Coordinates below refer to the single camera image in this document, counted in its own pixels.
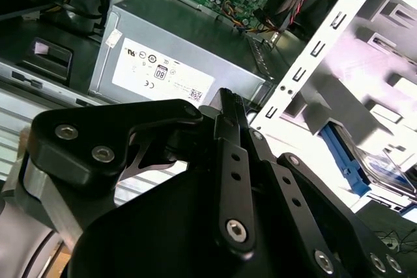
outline gray metal panel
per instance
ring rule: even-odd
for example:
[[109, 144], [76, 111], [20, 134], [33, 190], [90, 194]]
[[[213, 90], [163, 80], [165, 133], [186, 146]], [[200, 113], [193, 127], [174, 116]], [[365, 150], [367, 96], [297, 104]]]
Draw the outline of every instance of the gray metal panel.
[[250, 99], [265, 82], [259, 77], [262, 74], [245, 36], [177, 0], [119, 3], [110, 14], [104, 40], [114, 28], [122, 33], [122, 38], [113, 49], [102, 44], [90, 86], [93, 94], [106, 99], [116, 102], [146, 100], [111, 83], [125, 37], [215, 77], [204, 104], [208, 104], [221, 87]]

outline power supply label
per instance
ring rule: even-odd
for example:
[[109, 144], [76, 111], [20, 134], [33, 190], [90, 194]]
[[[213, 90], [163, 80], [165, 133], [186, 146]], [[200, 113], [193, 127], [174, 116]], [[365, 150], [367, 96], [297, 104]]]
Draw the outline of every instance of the power supply label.
[[151, 100], [179, 98], [199, 107], [214, 78], [125, 38], [112, 83]]

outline bolt head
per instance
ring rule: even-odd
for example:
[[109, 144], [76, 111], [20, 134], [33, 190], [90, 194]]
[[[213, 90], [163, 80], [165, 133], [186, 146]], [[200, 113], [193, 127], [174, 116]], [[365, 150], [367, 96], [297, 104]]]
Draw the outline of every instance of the bolt head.
[[295, 156], [290, 156], [289, 159], [290, 159], [292, 164], [294, 164], [296, 166], [300, 165], [300, 161]]
[[256, 139], [263, 140], [263, 136], [260, 132], [257, 132], [256, 130], [254, 130], [253, 135], [256, 137]]
[[246, 229], [241, 222], [231, 219], [226, 224], [227, 233], [236, 242], [242, 243], [246, 240]]
[[73, 140], [78, 137], [78, 131], [71, 125], [59, 125], [55, 129], [55, 135], [64, 140]]
[[401, 266], [398, 264], [398, 262], [391, 256], [391, 255], [386, 255], [386, 259], [389, 263], [389, 265], [391, 265], [391, 267], [398, 273], [402, 273], [402, 269]]
[[372, 264], [381, 272], [386, 272], [384, 263], [373, 253], [370, 254]]
[[314, 258], [317, 265], [327, 274], [332, 275], [334, 273], [334, 267], [327, 255], [322, 251], [316, 250], [314, 252]]
[[110, 163], [115, 158], [114, 152], [107, 146], [96, 146], [91, 154], [96, 161], [102, 163]]

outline white label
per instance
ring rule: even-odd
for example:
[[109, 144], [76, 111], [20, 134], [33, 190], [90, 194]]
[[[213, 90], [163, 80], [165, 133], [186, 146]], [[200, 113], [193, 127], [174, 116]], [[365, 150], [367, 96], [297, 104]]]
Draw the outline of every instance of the white label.
[[109, 37], [106, 40], [106, 45], [109, 46], [110, 48], [114, 48], [117, 43], [119, 42], [119, 39], [122, 36], [122, 32], [120, 32], [118, 29], [114, 29]]
[[151, 100], [179, 98], [199, 107], [214, 78], [125, 38], [112, 83]]

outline black plastic part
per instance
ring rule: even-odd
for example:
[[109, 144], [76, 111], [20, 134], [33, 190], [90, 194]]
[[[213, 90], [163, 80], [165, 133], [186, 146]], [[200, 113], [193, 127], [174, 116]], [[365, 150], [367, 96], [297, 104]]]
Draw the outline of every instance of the black plastic part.
[[[326, 236], [326, 241], [332, 242], [334, 252], [338, 253], [349, 273], [353, 277], [408, 277], [405, 270], [398, 273], [389, 265], [387, 255], [398, 261], [392, 250], [389, 250], [306, 164], [297, 158], [299, 165], [295, 165], [290, 157], [295, 156], [290, 153], [282, 154], [277, 162], [292, 172], [305, 198], [309, 199], [314, 218], [321, 221], [321, 230]], [[371, 253], [381, 260], [386, 273], [382, 274], [374, 266], [370, 258]]]
[[214, 175], [188, 171], [126, 203], [89, 227], [69, 263], [69, 278], [296, 277], [297, 255], [270, 199], [253, 193], [256, 250], [250, 261], [225, 257], [213, 240]]
[[[32, 162], [45, 173], [79, 191], [101, 195], [115, 187], [126, 167], [132, 134], [159, 129], [160, 135], [165, 135], [176, 127], [196, 125], [201, 120], [201, 113], [184, 100], [47, 111], [33, 120], [27, 151]], [[58, 138], [55, 129], [62, 124], [75, 127], [78, 137]], [[112, 149], [114, 160], [96, 161], [92, 157], [96, 146]]]
[[[35, 119], [31, 159], [49, 174], [83, 229], [69, 278], [407, 277], [388, 264], [390, 250], [300, 159], [275, 158], [265, 137], [249, 128], [241, 98], [225, 89], [218, 96], [216, 109], [204, 117], [187, 102], [170, 100]], [[109, 115], [118, 120], [108, 122]], [[55, 127], [70, 123], [78, 138], [58, 140]], [[175, 160], [189, 161], [189, 168], [115, 209], [109, 188], [128, 165], [129, 149], [144, 142], [139, 168]], [[96, 145], [110, 147], [116, 158], [96, 164], [90, 155]], [[93, 199], [99, 192], [105, 193]], [[230, 219], [244, 225], [248, 235], [241, 242], [227, 231]], [[328, 257], [333, 273], [320, 267], [315, 251]], [[373, 265], [371, 253], [386, 272]]]

